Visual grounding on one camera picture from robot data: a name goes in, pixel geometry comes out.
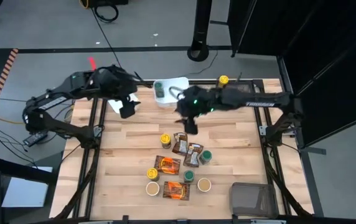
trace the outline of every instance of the gray floor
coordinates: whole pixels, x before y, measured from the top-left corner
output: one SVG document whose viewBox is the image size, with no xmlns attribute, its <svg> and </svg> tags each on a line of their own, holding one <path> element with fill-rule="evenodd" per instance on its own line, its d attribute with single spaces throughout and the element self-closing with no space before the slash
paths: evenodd
<svg viewBox="0 0 356 224">
<path fill-rule="evenodd" d="M 211 19 L 225 21 L 228 5 L 229 1 L 214 1 Z M 101 24 L 114 47 L 188 46 L 192 41 L 195 17 L 193 0 L 130 0 L 127 6 L 119 6 L 119 10 L 117 21 Z M 228 28 L 211 24 L 208 43 L 230 45 Z M 77 0 L 4 0 L 0 7 L 0 48 L 89 47 L 107 45 L 91 12 L 81 8 Z M 210 65 L 216 53 L 211 51 L 209 58 L 200 63 L 190 61 L 185 51 L 118 52 L 117 56 L 128 72 L 136 71 L 144 79 L 148 79 L 198 72 Z M 210 69 L 188 77 L 237 77 L 240 72 L 243 73 L 242 78 L 280 77 L 274 58 L 230 58 L 230 53 L 218 51 Z M 1 93 L 1 98 L 5 100 L 0 100 L 0 117 L 20 121 L 25 100 L 42 94 L 46 88 L 59 85 L 73 72 L 91 69 L 88 57 L 93 57 L 98 66 L 116 63 L 112 53 L 19 54 Z M 50 114 L 55 115 L 64 106 L 52 109 Z M 0 122 L 0 129 L 18 141 L 28 136 L 23 126 Z M 332 138 L 331 143 L 321 143 L 327 144 L 325 146 L 329 148 L 328 155 L 312 156 L 312 166 L 325 215 L 356 218 L 356 182 L 352 182 L 352 178 L 356 178 L 356 163 L 349 165 L 356 151 L 351 150 L 350 143 L 346 144 L 346 150 L 340 150 L 341 146 L 331 147 L 337 141 L 343 141 L 343 138 L 351 141 L 348 136 L 338 138 L 341 140 Z M 64 145 L 65 141 L 56 137 L 47 144 L 29 148 L 27 155 L 40 161 L 41 166 L 57 167 Z M 0 157 L 20 164 L 28 163 L 14 156 L 2 145 Z M 48 201 L 43 209 L 10 215 L 9 218 L 12 219 L 12 224 L 43 220 L 47 218 L 49 209 Z"/>
</svg>

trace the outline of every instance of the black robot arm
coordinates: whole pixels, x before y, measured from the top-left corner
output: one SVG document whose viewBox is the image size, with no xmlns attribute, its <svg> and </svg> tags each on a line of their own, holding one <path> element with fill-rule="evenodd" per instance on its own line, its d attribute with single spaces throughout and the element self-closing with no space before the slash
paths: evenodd
<svg viewBox="0 0 356 224">
<path fill-rule="evenodd" d="M 121 100 L 123 107 L 120 109 L 120 115 L 122 118 L 128 118 L 135 114 L 134 107 L 140 103 L 129 98 L 129 94 L 137 91 L 140 80 L 137 74 L 128 74 L 114 65 L 101 67 L 95 71 L 75 72 L 60 86 L 27 101 L 22 114 L 26 130 L 30 133 L 53 131 L 63 138 L 77 138 L 81 147 L 94 147 L 96 138 L 93 127 L 77 127 L 58 121 L 46 111 L 67 100 L 102 98 Z"/>
<path fill-rule="evenodd" d="M 281 144 L 281 136 L 293 122 L 302 119 L 301 103 L 290 93 L 245 93 L 236 88 L 205 89 L 192 86 L 182 92 L 185 96 L 177 103 L 176 111 L 182 116 L 185 132 L 197 134 L 194 118 L 216 110 L 236 110 L 244 106 L 273 107 L 282 110 L 278 121 L 266 128 L 268 144 Z"/>
</svg>

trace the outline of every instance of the wooden table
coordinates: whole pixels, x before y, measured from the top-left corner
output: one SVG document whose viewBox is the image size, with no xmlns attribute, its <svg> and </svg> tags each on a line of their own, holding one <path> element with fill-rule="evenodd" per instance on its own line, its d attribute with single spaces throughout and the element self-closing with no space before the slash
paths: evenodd
<svg viewBox="0 0 356 224">
<path fill-rule="evenodd" d="M 264 84 L 266 92 L 281 92 L 278 79 L 264 80 Z M 153 167 L 156 155 L 182 161 L 184 158 L 172 153 L 171 149 L 163 149 L 160 135 L 181 132 L 183 127 L 174 124 L 179 119 L 174 108 L 162 109 L 157 106 L 150 89 L 141 87 L 136 95 L 142 103 L 129 119 L 121 119 L 109 105 L 106 110 L 91 220 L 121 220 L 123 215 L 129 215 L 130 220 L 229 219 L 232 216 L 228 193 L 232 183 L 266 183 L 253 108 L 240 108 L 201 116 L 197 119 L 199 134 L 189 136 L 189 142 L 199 143 L 213 154 L 209 164 L 191 168 L 195 172 L 195 182 L 202 177 L 211 180 L 213 186 L 208 193 L 198 193 L 195 184 L 192 184 L 189 201 L 163 198 L 162 194 L 148 196 L 145 192 L 149 182 L 146 171 Z M 77 100 L 72 124 L 87 125 L 90 111 L 91 101 Z M 270 111 L 275 122 L 281 111 L 276 108 Z M 296 147 L 292 138 L 284 137 L 283 142 Z M 78 144 L 76 139 L 68 140 L 64 156 Z M 278 150 L 287 188 L 308 212 L 313 212 L 298 153 L 284 146 Z M 56 216 L 76 191 L 82 154 L 83 149 L 77 149 L 61 165 L 50 217 Z M 187 169 L 181 163 L 179 175 L 161 174 L 158 181 L 161 191 L 164 181 L 182 182 Z M 284 214 L 280 191 L 275 188 L 279 211 Z M 83 215 L 87 193 L 83 195 L 80 215 Z"/>
</svg>

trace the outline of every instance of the snack bag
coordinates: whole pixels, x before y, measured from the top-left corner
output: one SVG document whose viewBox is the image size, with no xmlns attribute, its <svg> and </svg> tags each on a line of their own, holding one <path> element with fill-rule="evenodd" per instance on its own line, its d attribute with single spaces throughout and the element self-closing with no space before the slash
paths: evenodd
<svg viewBox="0 0 356 224">
<path fill-rule="evenodd" d="M 164 183 L 164 198 L 189 200 L 190 184 L 180 182 L 168 182 Z"/>
<path fill-rule="evenodd" d="M 163 172 L 165 174 L 178 174 L 179 164 L 180 164 L 180 159 L 173 159 L 164 156 L 156 156 L 154 168 L 156 168 L 157 171 Z"/>
<path fill-rule="evenodd" d="M 174 138 L 176 139 L 176 144 L 172 148 L 172 152 L 185 156 L 188 148 L 188 135 L 185 133 L 175 133 Z"/>
<path fill-rule="evenodd" d="M 189 143 L 189 150 L 184 159 L 184 166 L 199 167 L 197 156 L 203 151 L 203 146 L 196 143 Z"/>
</svg>

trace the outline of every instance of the black backdrop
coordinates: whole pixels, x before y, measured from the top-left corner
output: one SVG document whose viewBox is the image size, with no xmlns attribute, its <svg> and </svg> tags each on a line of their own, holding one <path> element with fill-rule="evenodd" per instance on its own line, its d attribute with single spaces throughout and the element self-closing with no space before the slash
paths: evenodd
<svg viewBox="0 0 356 224">
<path fill-rule="evenodd" d="M 232 0 L 230 12 L 238 2 L 242 14 L 228 18 L 232 49 L 284 60 L 302 98 L 304 143 L 355 124 L 356 0 Z"/>
</svg>

